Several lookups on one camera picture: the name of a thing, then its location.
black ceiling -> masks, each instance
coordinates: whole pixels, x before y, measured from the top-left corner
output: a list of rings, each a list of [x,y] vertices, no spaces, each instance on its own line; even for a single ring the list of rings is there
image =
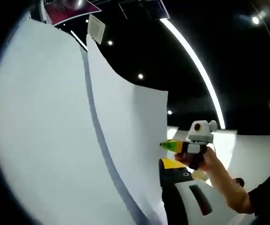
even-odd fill
[[[189,55],[159,20],[127,20],[117,1],[95,1],[95,16],[107,26],[100,50],[126,80],[168,90],[168,125],[187,130],[194,120],[218,120],[206,85]],[[270,135],[270,36],[248,0],[179,1],[164,4],[170,21],[184,35],[210,76],[226,128],[244,135]],[[270,5],[254,2],[268,10]],[[88,17],[57,26],[73,30],[86,43]],[[142,73],[144,79],[138,79]]]

black sleeve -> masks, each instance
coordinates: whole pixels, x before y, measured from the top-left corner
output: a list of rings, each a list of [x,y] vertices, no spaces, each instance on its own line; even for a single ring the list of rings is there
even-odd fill
[[[270,177],[248,193],[251,208],[256,216],[264,212],[270,204]]]

ceiling light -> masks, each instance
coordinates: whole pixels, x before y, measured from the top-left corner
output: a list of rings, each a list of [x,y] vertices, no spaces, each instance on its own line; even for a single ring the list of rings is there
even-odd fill
[[[72,30],[71,30],[70,32],[71,32],[71,34],[74,36],[74,38],[77,39],[77,41],[80,43],[80,45],[83,46],[83,48],[85,48],[86,51],[88,52],[87,46],[79,39],[79,37],[76,36],[76,34],[75,34]]]
[[[216,114],[218,116],[220,127],[221,127],[221,129],[225,129],[224,118],[223,118],[222,110],[221,110],[216,92],[214,90],[214,87],[210,81],[210,78],[209,78],[204,66],[202,65],[201,61],[199,60],[199,58],[197,57],[196,53],[194,52],[194,50],[192,49],[190,44],[187,42],[187,40],[183,37],[183,35],[175,28],[175,26],[168,19],[160,19],[160,21],[177,38],[177,40],[182,44],[184,49],[187,51],[187,53],[189,54],[189,56],[193,60],[195,66],[199,70],[200,75],[202,76],[202,78],[205,82],[205,85],[210,93],[210,96],[211,96],[212,101],[213,101],[214,106],[215,106]]]
[[[259,24],[260,23],[260,20],[257,18],[257,16],[254,16],[254,17],[252,17],[252,22],[254,24]]]

poster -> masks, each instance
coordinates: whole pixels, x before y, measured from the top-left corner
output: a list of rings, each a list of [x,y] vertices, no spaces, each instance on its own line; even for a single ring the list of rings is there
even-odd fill
[[[87,0],[56,0],[45,6],[45,11],[54,26],[81,15],[101,12]]]

